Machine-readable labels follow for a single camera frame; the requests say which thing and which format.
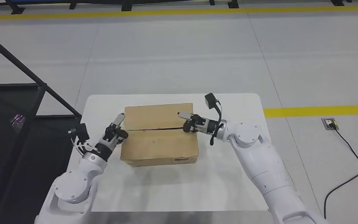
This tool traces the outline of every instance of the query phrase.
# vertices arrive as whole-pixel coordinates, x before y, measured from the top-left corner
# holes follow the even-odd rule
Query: white table
[[[82,123],[94,145],[105,128],[126,106],[192,102],[194,113],[217,119],[205,105],[205,94],[92,95]],[[223,119],[258,124],[269,137],[260,97],[256,94],[215,94],[223,106]],[[94,212],[158,211],[262,211],[267,210],[260,192],[245,175],[229,143],[198,133],[199,157],[195,164],[132,168],[120,160],[117,146],[99,177]],[[74,149],[68,170],[78,165]]]

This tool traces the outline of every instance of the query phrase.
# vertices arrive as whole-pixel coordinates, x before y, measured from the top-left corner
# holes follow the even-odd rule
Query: cable
[[[341,136],[341,134],[338,132],[337,127],[334,123],[329,124],[329,126],[331,128],[333,128],[337,134],[347,143],[347,145],[349,146],[349,148],[351,149],[352,153],[356,156],[356,158],[358,159],[357,154],[354,152],[354,150],[352,149],[351,145],[345,140],[345,138],[343,138],[343,136]],[[338,187],[334,188],[333,190],[331,190],[325,197],[324,199],[324,206],[323,206],[323,215],[324,215],[324,219],[326,219],[326,205],[327,205],[327,199],[329,197],[329,195],[331,195],[335,190],[337,190],[338,188],[340,188],[341,186],[344,186],[345,184],[348,184],[349,182],[351,182],[352,180],[358,178],[358,175],[355,175],[354,177],[350,178],[349,180],[347,180],[346,182],[344,182],[343,184],[339,185]]]
[[[348,181],[346,181],[346,182],[344,182],[343,184],[339,185],[338,187],[334,188],[333,190],[331,190],[331,191],[327,194],[326,198],[324,199],[324,206],[323,206],[324,219],[326,219],[326,204],[327,204],[327,199],[328,199],[329,195],[332,194],[335,190],[337,190],[337,189],[340,188],[341,186],[343,186],[343,185],[345,185],[345,184],[351,182],[352,180],[354,180],[354,179],[356,179],[356,178],[358,178],[358,175],[355,175],[353,178],[350,178]]]
[[[346,143],[347,143],[347,145],[349,146],[349,148],[351,149],[351,151],[353,152],[353,154],[356,156],[356,158],[358,159],[358,156],[357,156],[357,154],[353,151],[353,149],[352,149],[352,147],[351,147],[351,145],[345,140],[345,138],[343,138],[343,136],[341,136],[341,134],[337,131],[337,128],[333,128],[336,132],[337,132],[337,134],[343,139],[343,141],[345,141]]]

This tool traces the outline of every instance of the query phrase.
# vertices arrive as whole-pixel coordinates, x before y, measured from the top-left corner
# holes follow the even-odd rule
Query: yellow floor line
[[[266,108],[266,118],[284,118],[291,116],[333,116],[358,115],[358,105],[354,106],[312,106],[307,108]]]
[[[24,14],[0,15],[0,20],[38,20],[50,18],[96,18],[96,17],[124,17],[124,16],[156,16],[156,15],[194,15],[194,14],[234,14],[234,13],[284,13],[284,12],[332,12],[358,11],[358,6],[316,6],[290,8],[217,8],[217,9],[189,9],[189,10],[152,10],[132,12],[85,12],[85,13],[54,13],[54,14]]]

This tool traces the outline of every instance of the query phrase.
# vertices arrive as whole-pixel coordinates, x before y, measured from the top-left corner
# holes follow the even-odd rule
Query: wall socket
[[[329,126],[331,123],[334,123],[336,125],[336,129],[339,130],[338,124],[334,118],[321,118],[321,120],[326,130],[334,130]]]

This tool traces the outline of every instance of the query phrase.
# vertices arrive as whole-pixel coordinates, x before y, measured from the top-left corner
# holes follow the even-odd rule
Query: gray floor
[[[356,12],[0,21],[0,43],[80,112],[92,94],[255,92],[264,108],[356,105],[357,37]],[[4,58],[0,67],[0,83],[31,82]],[[39,114],[69,113],[46,96]],[[358,118],[335,118],[357,149]],[[324,196],[358,172],[357,161],[319,117],[267,123],[303,201],[323,214]],[[357,187],[355,180],[331,195],[330,223],[358,222]],[[111,223],[271,222],[266,212],[113,216]]]

